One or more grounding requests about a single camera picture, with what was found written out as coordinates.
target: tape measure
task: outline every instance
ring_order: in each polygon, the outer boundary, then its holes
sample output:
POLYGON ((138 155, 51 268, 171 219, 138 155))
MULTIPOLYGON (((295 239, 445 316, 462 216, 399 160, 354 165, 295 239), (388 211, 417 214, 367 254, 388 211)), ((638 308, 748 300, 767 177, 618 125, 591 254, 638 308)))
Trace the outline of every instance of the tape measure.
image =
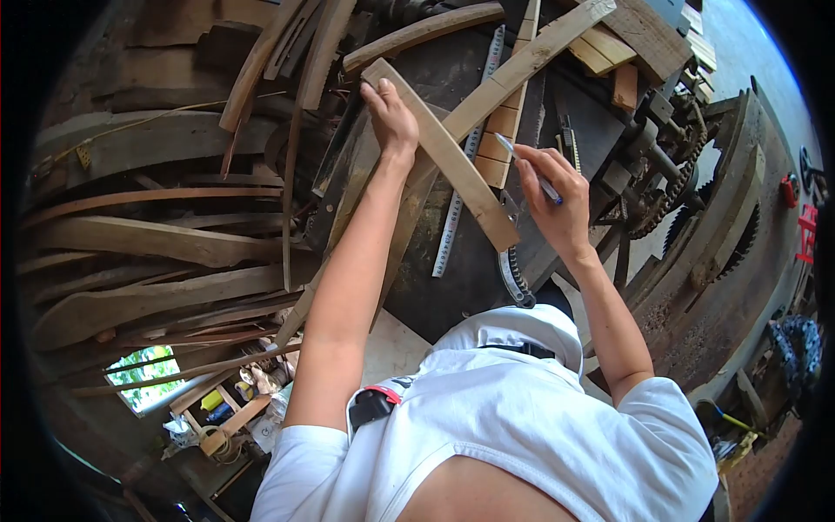
MULTIPOLYGON (((493 31, 493 41, 490 42, 490 50, 487 54, 487 61, 484 64, 484 71, 481 75, 481 83, 483 84, 490 78, 490 75, 498 68, 498 62, 502 58, 502 49, 504 48, 504 24, 493 31)), ((475 158, 478 151, 478 145, 481 143, 483 124, 479 125, 473 132, 467 136, 467 141, 464 142, 464 154, 470 159, 475 158)), ((458 221, 461 218, 461 210, 463 210, 463 201, 458 191, 453 191, 453 198, 449 202, 449 210, 447 210, 447 219, 443 223, 443 233, 441 234, 441 244, 438 245, 438 254, 435 256, 435 266, 432 268, 432 277, 440 277, 444 271, 447 270, 447 263, 449 261, 449 254, 453 249, 453 241, 455 241, 455 231, 458 230, 458 221)))

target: yellow object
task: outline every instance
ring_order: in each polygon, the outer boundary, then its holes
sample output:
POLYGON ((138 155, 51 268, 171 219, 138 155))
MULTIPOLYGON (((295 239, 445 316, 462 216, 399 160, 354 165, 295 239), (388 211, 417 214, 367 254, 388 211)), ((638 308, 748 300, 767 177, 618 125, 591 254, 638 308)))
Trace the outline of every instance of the yellow object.
POLYGON ((207 412, 217 408, 220 406, 220 403, 223 402, 223 398, 220 396, 220 392, 217 390, 212 390, 212 393, 203 397, 203 400, 200 401, 200 409, 204 409, 207 412))
POLYGON ((236 383, 235 389, 238 390, 238 393, 240 393, 241 398, 243 398, 247 402, 251 401, 256 394, 255 390, 252 389, 252 386, 250 386, 247 383, 244 383, 243 381, 236 383))

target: window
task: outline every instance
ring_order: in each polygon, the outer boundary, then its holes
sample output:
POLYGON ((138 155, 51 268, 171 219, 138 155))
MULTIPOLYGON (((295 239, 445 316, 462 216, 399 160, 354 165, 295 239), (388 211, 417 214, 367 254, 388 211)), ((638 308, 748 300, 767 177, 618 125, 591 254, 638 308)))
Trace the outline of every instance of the window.
MULTIPOLYGON (((166 375, 173 375, 180 372, 180 367, 174 359, 174 352, 170 346, 152 346, 133 352, 127 357, 122 357, 118 362, 111 364, 108 369, 115 369, 119 367, 129 367, 122 372, 109 373, 108 380, 114 385, 141 383, 165 377, 166 375), (171 357, 165 361, 154 362, 157 359, 171 357)), ((156 402, 166 393, 177 388, 180 384, 185 383, 185 380, 173 381, 171 383, 155 384, 154 386, 145 386, 144 388, 134 388, 132 390, 122 390, 120 393, 125 402, 139 413, 143 408, 156 402)))

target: ballpoint pen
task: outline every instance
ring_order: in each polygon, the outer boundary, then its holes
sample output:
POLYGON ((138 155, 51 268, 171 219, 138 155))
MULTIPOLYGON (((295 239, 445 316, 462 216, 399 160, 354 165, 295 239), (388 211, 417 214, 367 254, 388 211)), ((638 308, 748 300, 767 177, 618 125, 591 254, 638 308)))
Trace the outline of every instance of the ballpoint pen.
MULTIPOLYGON (((516 151, 514 151, 514 146, 510 143, 509 139, 505 138, 498 132, 495 135, 498 142, 502 144, 502 146, 507 149, 516 160, 521 159, 519 158, 519 155, 516 154, 516 151)), ((542 187, 545 194, 548 195, 548 197, 551 198, 556 205, 562 205, 563 198, 557 193, 557 190, 539 172, 536 173, 536 177, 539 179, 539 186, 542 187)))

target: chain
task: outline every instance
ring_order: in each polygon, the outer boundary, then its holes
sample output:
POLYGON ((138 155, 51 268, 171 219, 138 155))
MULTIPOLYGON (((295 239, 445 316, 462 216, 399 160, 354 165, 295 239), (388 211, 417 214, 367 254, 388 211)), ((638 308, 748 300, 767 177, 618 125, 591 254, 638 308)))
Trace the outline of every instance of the chain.
POLYGON ((646 217, 642 220, 638 227, 635 230, 630 231, 629 238, 632 240, 640 239, 649 235, 664 220, 664 217, 670 213, 673 203, 678 199, 679 195, 681 195, 687 181, 690 179, 690 176, 693 175, 693 170, 696 167, 696 161, 699 159, 702 149, 704 149, 707 144, 707 125, 705 124, 705 119, 701 116, 701 110, 699 109, 699 104, 696 102, 695 97, 690 98, 689 105, 696 113, 696 119, 699 124, 699 136, 696 140, 696 146, 693 147, 693 150, 687 156, 687 162, 684 167, 681 168, 681 175, 676 176, 673 181, 667 183, 665 194, 655 201, 655 204, 653 204, 653 206, 647 211, 646 217))

